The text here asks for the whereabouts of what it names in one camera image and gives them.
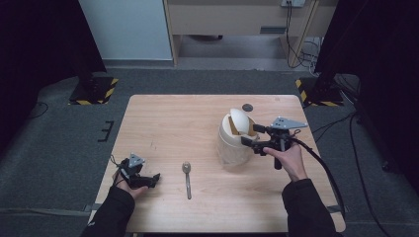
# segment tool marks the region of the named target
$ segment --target floor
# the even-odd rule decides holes
[[[178,70],[262,70],[312,71],[319,52],[320,39],[307,39],[306,57],[295,68],[289,67],[284,46],[278,36],[183,36],[178,64],[156,65],[145,62],[128,67]]]

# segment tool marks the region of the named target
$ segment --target forearm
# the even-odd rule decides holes
[[[119,188],[110,188],[107,198],[82,233],[87,236],[124,236],[135,202]]]
[[[290,237],[336,235],[332,217],[311,180],[288,184],[283,191],[283,200],[289,215]]]

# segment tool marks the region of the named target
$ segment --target person's right hand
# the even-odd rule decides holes
[[[302,163],[301,148],[297,143],[294,142],[290,149],[284,152],[269,147],[264,147],[263,151],[281,161],[293,182],[308,178]]]

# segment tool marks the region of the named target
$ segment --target white panel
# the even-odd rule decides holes
[[[103,59],[172,60],[162,0],[79,0]]]

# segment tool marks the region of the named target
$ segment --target wooden surface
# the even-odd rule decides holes
[[[146,159],[142,176],[161,173],[155,189],[136,202],[127,232],[287,232],[281,197],[290,178],[274,169],[274,158],[254,155],[235,169],[217,158],[218,126],[231,108],[251,104],[249,117],[270,125],[277,117],[306,122],[296,96],[137,95],[128,103],[113,155],[118,163],[130,152]],[[318,153],[309,127],[298,138]],[[262,140],[268,139],[265,134]],[[336,205],[323,168],[307,152],[303,159],[325,205]],[[187,199],[182,163],[192,165],[192,199]],[[96,203],[102,203],[116,166],[109,163]],[[345,229],[340,213],[332,217]]]

